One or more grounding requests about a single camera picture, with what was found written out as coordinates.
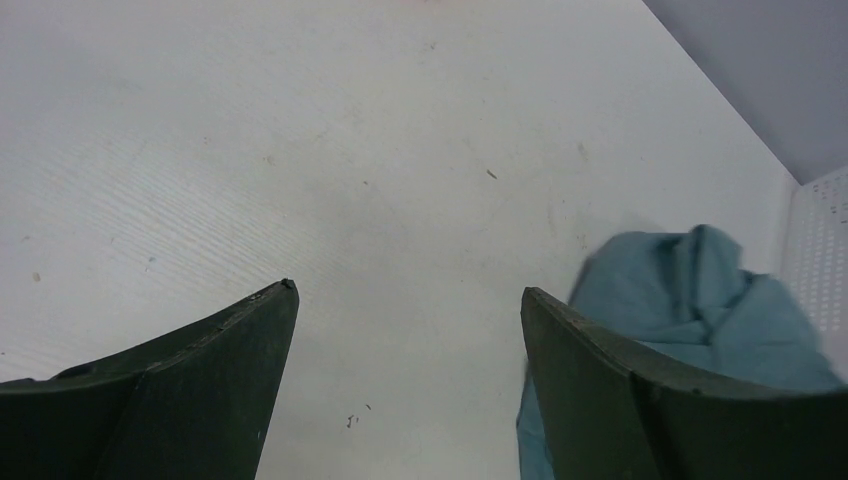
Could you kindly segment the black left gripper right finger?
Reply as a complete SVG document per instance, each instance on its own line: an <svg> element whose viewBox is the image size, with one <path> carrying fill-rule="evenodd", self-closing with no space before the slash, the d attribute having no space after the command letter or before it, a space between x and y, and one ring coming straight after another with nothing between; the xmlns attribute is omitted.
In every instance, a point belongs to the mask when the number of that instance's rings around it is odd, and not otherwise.
<svg viewBox="0 0 848 480"><path fill-rule="evenodd" d="M687 365L525 289L521 324L559 479L843 479L847 393Z"/></svg>

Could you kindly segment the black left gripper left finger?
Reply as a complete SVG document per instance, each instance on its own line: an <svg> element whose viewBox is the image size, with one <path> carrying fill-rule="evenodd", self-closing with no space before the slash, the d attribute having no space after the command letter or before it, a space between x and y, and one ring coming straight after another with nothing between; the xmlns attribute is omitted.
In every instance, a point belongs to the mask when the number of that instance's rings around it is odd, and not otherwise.
<svg viewBox="0 0 848 480"><path fill-rule="evenodd" d="M275 282L47 380L1 386L5 479L252 479L299 307Z"/></svg>

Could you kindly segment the teal blue t-shirt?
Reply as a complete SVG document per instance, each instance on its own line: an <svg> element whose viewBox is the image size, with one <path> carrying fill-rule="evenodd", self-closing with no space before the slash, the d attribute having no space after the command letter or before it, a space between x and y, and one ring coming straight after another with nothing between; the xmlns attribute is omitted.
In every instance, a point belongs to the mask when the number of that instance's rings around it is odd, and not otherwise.
<svg viewBox="0 0 848 480"><path fill-rule="evenodd" d="M845 390L789 290L745 270L722 230L627 232L583 265L565 303L582 318L687 365L769 388ZM516 421L519 475L555 476L529 361Z"/></svg>

